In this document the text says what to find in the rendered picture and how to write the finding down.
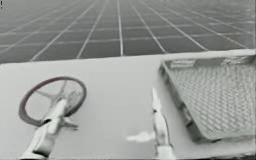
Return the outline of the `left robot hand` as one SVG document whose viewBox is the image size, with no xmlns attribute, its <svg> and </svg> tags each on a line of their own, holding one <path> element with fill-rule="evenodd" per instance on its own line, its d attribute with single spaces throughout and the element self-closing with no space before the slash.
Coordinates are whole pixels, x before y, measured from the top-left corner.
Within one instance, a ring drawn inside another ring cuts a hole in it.
<svg viewBox="0 0 256 160">
<path fill-rule="evenodd" d="M 69 128 L 71 130 L 78 129 L 78 125 L 66 115 L 70 107 L 70 101 L 67 98 L 61 98 L 50 109 L 43 119 L 43 127 L 47 134 L 57 135 L 62 128 Z"/>
</svg>

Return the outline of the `dark steering wheel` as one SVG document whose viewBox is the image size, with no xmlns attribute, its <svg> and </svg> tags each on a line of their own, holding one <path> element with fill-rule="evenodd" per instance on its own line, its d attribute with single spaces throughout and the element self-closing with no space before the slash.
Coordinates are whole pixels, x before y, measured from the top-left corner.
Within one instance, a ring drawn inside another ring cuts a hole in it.
<svg viewBox="0 0 256 160">
<path fill-rule="evenodd" d="M 49 85 L 50 83 L 54 83 L 56 81 L 63 81 L 63 86 L 60 88 L 60 91 L 56 94 L 47 94 L 44 92 L 41 92 L 40 89 L 42 87 L 45 87 L 47 85 Z M 73 105 L 72 107 L 69 107 L 65 112 L 64 112 L 64 116 L 65 117 L 69 117 L 71 115 L 73 115 L 74 113 L 76 113 L 79 108 L 82 106 L 82 104 L 84 103 L 86 96 L 87 96 L 87 88 L 86 85 L 79 79 L 74 78 L 74 77 L 70 77 L 70 76 L 59 76 L 59 77 L 54 77 L 54 78 L 50 78 L 47 80 L 44 80 L 42 82 L 40 82 L 39 84 L 37 84 L 36 86 L 34 86 L 32 89 L 30 89 L 22 98 L 20 104 L 19 104 L 19 117 L 21 120 L 23 120 L 24 122 L 33 125 L 33 126 L 37 126 L 40 127 L 43 125 L 43 120 L 42 119 L 34 119 L 33 117 L 31 117 L 27 111 L 26 111 L 26 105 L 30 99 L 30 97 L 35 93 L 38 92 L 39 94 L 45 96 L 46 98 L 48 98 L 51 101 L 51 104 L 55 104 L 58 100 L 60 100 L 63 95 L 64 95 L 64 90 L 65 90 L 65 86 L 66 83 L 68 81 L 72 81 L 77 83 L 82 91 L 82 96 L 79 99 L 79 101 Z"/>
</svg>

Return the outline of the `grey mesh tray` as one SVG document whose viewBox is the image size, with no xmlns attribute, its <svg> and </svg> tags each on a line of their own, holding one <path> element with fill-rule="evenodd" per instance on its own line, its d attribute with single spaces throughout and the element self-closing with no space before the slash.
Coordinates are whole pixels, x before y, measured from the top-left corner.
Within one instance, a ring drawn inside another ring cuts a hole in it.
<svg viewBox="0 0 256 160">
<path fill-rule="evenodd" d="M 159 72 L 194 141 L 256 138 L 256 55 L 164 60 Z"/>
</svg>

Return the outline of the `grey table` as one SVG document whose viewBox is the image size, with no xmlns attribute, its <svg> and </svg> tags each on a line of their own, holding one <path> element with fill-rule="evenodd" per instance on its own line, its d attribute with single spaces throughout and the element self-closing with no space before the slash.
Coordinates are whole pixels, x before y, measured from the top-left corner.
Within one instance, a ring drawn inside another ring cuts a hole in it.
<svg viewBox="0 0 256 160">
<path fill-rule="evenodd" d="M 51 154 L 54 160 L 150 159 L 155 155 L 152 90 L 156 89 L 168 116 L 170 140 L 180 158 L 248 154 L 253 141 L 199 146 L 189 139 L 178 112 L 157 77 L 162 55 L 85 60 L 41 61 L 0 65 L 0 160 L 17 160 L 29 145 L 35 128 L 18 117 L 18 104 L 39 82 L 73 76 L 89 89 L 85 103 L 72 119 L 77 131 L 64 130 Z"/>
</svg>

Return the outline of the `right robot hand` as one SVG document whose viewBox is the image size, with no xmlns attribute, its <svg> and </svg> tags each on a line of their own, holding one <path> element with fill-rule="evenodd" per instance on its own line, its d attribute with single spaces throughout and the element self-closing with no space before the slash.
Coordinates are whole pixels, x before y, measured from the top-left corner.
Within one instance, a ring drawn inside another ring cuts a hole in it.
<svg viewBox="0 0 256 160">
<path fill-rule="evenodd" d="M 167 121 L 164 114 L 162 113 L 162 104 L 155 88 L 152 89 L 152 116 L 152 132 L 143 131 L 136 135 L 130 135 L 127 137 L 127 140 L 138 143 L 155 140 L 158 146 L 171 146 L 171 142 L 169 141 Z"/>
</svg>

